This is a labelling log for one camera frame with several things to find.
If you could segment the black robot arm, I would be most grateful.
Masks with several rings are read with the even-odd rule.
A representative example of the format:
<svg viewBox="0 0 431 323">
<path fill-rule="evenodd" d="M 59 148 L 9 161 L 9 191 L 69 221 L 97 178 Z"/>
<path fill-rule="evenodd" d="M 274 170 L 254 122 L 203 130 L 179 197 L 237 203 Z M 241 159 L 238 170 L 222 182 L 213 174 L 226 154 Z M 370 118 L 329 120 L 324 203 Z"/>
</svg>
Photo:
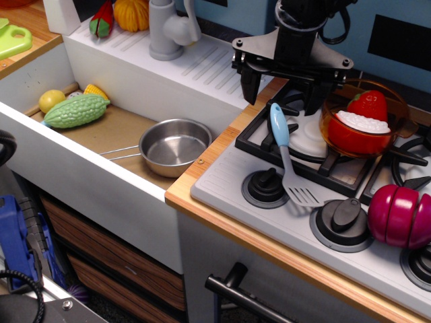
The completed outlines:
<svg viewBox="0 0 431 323">
<path fill-rule="evenodd" d="M 278 1 L 274 31 L 235 39 L 232 66 L 240 74 L 244 99 L 255 104 L 262 75 L 270 75 L 297 85 L 305 115 L 316 113 L 354 66 L 330 48 L 347 38 L 348 5 L 351 1 Z"/>
</svg>

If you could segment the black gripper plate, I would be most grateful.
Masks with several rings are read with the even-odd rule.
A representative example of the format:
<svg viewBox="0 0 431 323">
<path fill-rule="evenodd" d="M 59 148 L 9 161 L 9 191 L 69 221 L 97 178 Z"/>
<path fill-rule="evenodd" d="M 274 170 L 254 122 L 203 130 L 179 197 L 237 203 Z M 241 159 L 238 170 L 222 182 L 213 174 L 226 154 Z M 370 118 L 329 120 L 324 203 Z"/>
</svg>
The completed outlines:
<svg viewBox="0 0 431 323">
<path fill-rule="evenodd" d="M 261 35 L 237 38 L 232 67 L 240 74 L 244 99 L 254 105 L 261 76 L 305 80 L 304 115 L 317 112 L 333 91 L 342 83 L 353 61 L 324 45 L 315 32 L 299 32 L 276 28 Z"/>
</svg>

